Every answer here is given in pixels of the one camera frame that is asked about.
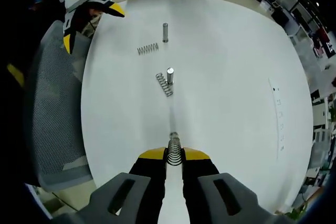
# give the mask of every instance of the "gray mesh chair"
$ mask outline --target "gray mesh chair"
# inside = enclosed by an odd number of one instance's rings
[[[60,190],[90,179],[81,131],[82,76],[91,40],[76,35],[72,55],[55,21],[41,40],[25,86],[24,131],[38,181]]]

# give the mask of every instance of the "metal rod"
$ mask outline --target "metal rod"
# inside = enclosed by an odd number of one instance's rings
[[[174,69],[173,68],[167,69],[167,84],[168,85],[174,84]]]
[[[168,42],[168,23],[163,23],[163,39],[164,43]]]

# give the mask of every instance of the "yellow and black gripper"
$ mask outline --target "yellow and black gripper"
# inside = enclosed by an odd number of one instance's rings
[[[76,30],[74,28],[76,16],[78,12],[89,9],[100,10],[112,16],[124,17],[125,13],[121,6],[112,0],[60,0],[65,2],[67,10],[65,14],[65,22],[63,25],[63,41],[64,46],[69,54],[72,53],[75,44]]]

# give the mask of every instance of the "coil spring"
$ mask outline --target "coil spring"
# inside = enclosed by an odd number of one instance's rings
[[[167,163],[172,166],[177,166],[182,163],[182,151],[179,135],[176,132],[170,134],[168,143]]]
[[[158,73],[156,76],[156,79],[158,80],[161,88],[163,89],[163,92],[167,97],[170,97],[173,94],[173,90],[169,87],[167,84],[166,79],[163,77],[162,73]]]
[[[147,54],[149,52],[155,51],[159,49],[159,45],[157,43],[153,43],[144,47],[139,47],[138,48],[138,54],[143,55]]]

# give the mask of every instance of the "white round table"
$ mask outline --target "white round table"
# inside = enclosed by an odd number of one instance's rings
[[[183,146],[208,154],[265,209],[290,206],[307,171],[313,118],[306,76],[284,30],[222,0],[120,4],[126,17],[102,16],[83,76],[82,131],[96,185],[168,145],[173,106]],[[138,54],[156,42],[158,51]],[[167,98],[155,75],[169,67],[175,82]],[[188,222],[181,166],[168,166],[165,186],[159,223]]]

